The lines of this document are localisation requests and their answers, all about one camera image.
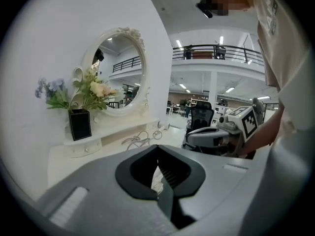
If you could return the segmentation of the person's beige shirt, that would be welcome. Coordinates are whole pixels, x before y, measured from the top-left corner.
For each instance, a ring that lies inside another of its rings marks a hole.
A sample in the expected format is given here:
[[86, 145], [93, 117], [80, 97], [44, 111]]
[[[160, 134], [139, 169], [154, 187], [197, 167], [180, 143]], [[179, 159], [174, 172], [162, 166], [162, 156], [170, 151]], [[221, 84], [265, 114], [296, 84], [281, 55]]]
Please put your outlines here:
[[245, 236], [315, 236], [315, 52], [285, 0], [253, 0], [266, 84], [284, 111]]

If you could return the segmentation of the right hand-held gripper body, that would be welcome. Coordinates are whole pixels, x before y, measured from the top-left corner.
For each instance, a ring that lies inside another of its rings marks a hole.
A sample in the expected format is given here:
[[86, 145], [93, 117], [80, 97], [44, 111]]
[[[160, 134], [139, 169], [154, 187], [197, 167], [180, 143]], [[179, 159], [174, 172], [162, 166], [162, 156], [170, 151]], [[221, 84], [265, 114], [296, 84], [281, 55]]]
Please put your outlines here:
[[219, 145], [225, 146], [237, 140], [242, 146], [257, 131], [258, 124], [252, 106], [242, 106], [219, 118], [218, 129], [223, 134], [219, 136]]

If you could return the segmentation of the black square vase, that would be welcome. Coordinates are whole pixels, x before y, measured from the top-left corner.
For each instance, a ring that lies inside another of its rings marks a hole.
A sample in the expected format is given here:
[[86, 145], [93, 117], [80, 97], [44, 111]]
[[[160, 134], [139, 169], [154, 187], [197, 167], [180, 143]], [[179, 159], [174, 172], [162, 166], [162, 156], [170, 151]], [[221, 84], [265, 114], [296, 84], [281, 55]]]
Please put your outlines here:
[[89, 111], [73, 109], [68, 112], [68, 119], [70, 132], [74, 141], [92, 136]]

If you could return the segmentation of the artificial flower bouquet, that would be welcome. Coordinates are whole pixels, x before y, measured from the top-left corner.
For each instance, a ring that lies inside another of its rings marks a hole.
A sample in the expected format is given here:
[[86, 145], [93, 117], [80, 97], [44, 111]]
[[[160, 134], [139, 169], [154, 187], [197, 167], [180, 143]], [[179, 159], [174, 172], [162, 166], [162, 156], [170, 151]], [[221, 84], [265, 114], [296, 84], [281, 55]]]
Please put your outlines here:
[[119, 93], [99, 79], [92, 68], [83, 70], [77, 67], [74, 74], [73, 94], [69, 94], [64, 79], [48, 82], [45, 78], [40, 78], [34, 91], [35, 97], [40, 99], [44, 96], [48, 109], [66, 109], [73, 114], [76, 110], [83, 113], [89, 110], [105, 110], [108, 100]]

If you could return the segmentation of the person's right forearm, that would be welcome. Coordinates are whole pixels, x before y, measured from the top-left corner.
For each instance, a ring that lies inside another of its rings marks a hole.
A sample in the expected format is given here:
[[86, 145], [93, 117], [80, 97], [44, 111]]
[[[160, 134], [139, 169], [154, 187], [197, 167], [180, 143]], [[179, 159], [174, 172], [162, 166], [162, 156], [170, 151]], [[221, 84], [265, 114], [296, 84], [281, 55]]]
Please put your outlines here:
[[279, 102], [279, 109], [267, 120], [259, 126], [257, 132], [246, 142], [240, 152], [240, 155], [247, 155], [254, 150], [271, 144], [277, 137], [279, 132], [284, 105]]

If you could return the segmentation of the black balcony railing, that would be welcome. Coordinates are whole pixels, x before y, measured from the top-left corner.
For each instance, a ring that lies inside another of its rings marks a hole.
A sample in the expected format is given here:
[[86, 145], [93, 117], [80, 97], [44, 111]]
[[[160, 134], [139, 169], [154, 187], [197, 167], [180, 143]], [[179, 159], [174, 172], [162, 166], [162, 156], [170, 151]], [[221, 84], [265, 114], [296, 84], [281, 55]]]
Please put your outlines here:
[[[215, 59], [214, 47], [216, 45], [217, 44], [193, 45], [191, 59]], [[226, 48], [225, 60], [261, 66], [263, 65], [262, 54], [258, 51], [231, 45], [223, 46]], [[185, 47], [186, 46], [173, 48], [172, 59], [185, 60]]]

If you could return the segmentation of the person's right hand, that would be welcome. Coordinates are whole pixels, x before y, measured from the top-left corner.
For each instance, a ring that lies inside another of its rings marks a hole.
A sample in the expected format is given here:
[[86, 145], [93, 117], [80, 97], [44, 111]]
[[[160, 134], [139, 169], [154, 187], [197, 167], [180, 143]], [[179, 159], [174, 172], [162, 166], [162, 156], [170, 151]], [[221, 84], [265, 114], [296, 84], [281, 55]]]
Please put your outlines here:
[[240, 144], [229, 142], [228, 143], [228, 156], [239, 157], [241, 155], [243, 146], [244, 146], [244, 142], [241, 142]]

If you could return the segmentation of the black mesh office chair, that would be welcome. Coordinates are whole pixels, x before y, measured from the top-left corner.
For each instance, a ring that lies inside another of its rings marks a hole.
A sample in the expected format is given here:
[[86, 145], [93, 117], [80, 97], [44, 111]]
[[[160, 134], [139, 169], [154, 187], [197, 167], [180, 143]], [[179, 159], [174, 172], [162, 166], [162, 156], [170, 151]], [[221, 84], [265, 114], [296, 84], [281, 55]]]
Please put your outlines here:
[[[186, 135], [196, 129], [211, 126], [214, 110], [210, 102], [198, 101], [195, 106], [192, 106], [191, 120], [188, 120], [186, 126]], [[186, 142], [186, 136], [184, 136], [181, 148], [192, 150], [195, 152], [204, 152], [205, 154], [211, 154], [211, 149], [206, 147], [191, 146]]]

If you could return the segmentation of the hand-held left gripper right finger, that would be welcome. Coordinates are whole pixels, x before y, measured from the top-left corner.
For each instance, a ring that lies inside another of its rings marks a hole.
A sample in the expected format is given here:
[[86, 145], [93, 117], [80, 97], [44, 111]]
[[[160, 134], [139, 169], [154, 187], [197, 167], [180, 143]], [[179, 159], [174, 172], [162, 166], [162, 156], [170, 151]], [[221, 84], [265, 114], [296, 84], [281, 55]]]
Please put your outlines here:
[[253, 160], [202, 154], [159, 145], [163, 154], [191, 166], [179, 184], [194, 193], [176, 197], [175, 217], [159, 236], [245, 236], [241, 226], [261, 182], [261, 155]]

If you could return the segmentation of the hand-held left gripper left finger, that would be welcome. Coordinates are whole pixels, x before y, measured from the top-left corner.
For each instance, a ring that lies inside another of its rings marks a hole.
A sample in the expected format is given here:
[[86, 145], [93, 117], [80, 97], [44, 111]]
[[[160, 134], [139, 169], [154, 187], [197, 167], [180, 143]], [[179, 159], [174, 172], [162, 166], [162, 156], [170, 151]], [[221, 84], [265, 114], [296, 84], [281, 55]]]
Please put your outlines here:
[[117, 183], [116, 167], [144, 149], [93, 160], [49, 188], [37, 210], [74, 236], [169, 236], [177, 231], [157, 201], [131, 197]]

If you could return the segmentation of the oval white-framed mirror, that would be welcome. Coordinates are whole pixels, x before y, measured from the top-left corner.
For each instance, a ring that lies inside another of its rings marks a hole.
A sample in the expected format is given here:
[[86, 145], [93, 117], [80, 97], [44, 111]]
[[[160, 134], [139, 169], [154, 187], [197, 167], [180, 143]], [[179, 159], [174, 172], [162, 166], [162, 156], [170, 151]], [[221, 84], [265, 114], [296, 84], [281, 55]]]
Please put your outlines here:
[[99, 79], [119, 93], [100, 111], [118, 117], [146, 110], [148, 92], [144, 41], [137, 29], [114, 28], [99, 36], [86, 50], [81, 65], [92, 68]]

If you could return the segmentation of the cream vanity table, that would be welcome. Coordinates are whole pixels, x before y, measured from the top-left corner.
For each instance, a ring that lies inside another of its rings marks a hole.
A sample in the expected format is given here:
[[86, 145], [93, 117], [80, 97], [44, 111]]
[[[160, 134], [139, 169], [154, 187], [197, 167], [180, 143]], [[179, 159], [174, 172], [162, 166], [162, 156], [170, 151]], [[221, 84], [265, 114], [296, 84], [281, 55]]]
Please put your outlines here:
[[157, 123], [124, 130], [87, 144], [61, 145], [50, 149], [48, 187], [52, 187], [83, 165], [103, 157], [147, 145], [180, 147], [186, 133], [187, 119], [179, 115], [166, 118], [168, 130], [158, 130]]

